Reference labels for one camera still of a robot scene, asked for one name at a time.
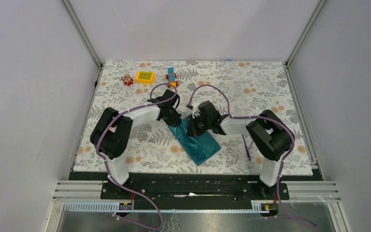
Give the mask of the teal cloth napkin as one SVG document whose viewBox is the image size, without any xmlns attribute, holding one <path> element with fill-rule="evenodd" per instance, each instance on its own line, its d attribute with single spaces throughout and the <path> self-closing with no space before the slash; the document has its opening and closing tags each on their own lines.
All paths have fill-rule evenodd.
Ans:
<svg viewBox="0 0 371 232">
<path fill-rule="evenodd" d="M 179 125 L 169 126 L 169 129 L 191 160 L 200 166 L 219 152 L 221 145 L 207 131 L 198 137 L 187 136 L 189 126 L 189 119 L 184 118 Z"/>
</svg>

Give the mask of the gold purple spoon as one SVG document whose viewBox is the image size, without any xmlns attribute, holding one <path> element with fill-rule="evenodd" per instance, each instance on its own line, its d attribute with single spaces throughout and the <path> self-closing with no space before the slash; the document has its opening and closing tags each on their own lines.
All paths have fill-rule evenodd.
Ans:
<svg viewBox="0 0 371 232">
<path fill-rule="evenodd" d="M 246 151 L 246 154 L 247 154 L 247 158 L 249 161 L 251 161 L 251 155 L 250 155 L 250 152 L 249 152 L 249 147 L 247 145 L 247 142 L 246 142 L 246 139 L 245 137 L 242 135 L 242 138 L 243 138 L 243 144 L 244 144 L 244 148 L 245 148 L 245 151 Z"/>
</svg>

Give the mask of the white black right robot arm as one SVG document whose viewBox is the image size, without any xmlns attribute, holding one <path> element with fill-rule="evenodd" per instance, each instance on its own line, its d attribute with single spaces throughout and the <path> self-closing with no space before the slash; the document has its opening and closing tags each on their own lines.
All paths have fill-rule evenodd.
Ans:
<svg viewBox="0 0 371 232">
<path fill-rule="evenodd" d="M 187 108 L 192 110 L 188 117 L 188 136 L 198 137 L 206 131 L 250 136 L 264 158 L 257 191 L 264 199 L 276 194 L 283 154 L 293 149 L 295 137 L 271 110 L 265 110 L 258 116 L 221 115 L 210 101 L 198 106 L 188 104 Z"/>
</svg>

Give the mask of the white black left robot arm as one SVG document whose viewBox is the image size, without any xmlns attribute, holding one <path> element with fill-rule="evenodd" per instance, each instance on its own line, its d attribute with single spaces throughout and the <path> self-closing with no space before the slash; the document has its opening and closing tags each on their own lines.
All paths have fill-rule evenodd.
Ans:
<svg viewBox="0 0 371 232">
<path fill-rule="evenodd" d="M 143 105 L 119 112 L 106 108 L 90 135 L 96 153 L 105 161 L 108 178 L 114 183 L 112 193 L 123 199 L 130 194 L 128 166 L 120 156 L 127 148 L 133 128 L 152 121 L 164 121 L 169 127 L 181 124 L 176 111 L 180 96 L 169 89 L 160 97 L 150 98 Z"/>
</svg>

